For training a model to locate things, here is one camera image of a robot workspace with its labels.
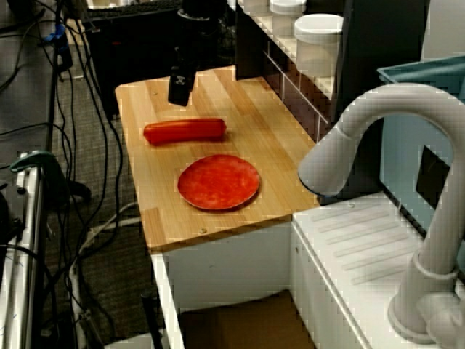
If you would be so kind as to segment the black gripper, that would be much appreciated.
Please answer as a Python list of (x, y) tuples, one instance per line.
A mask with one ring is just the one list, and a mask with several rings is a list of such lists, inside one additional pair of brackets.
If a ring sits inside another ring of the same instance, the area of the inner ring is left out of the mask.
[(169, 77), (168, 101), (187, 106), (193, 90), (195, 74), (214, 65), (217, 56), (219, 17), (204, 12), (180, 9), (177, 13), (181, 31), (176, 47), (177, 63)]

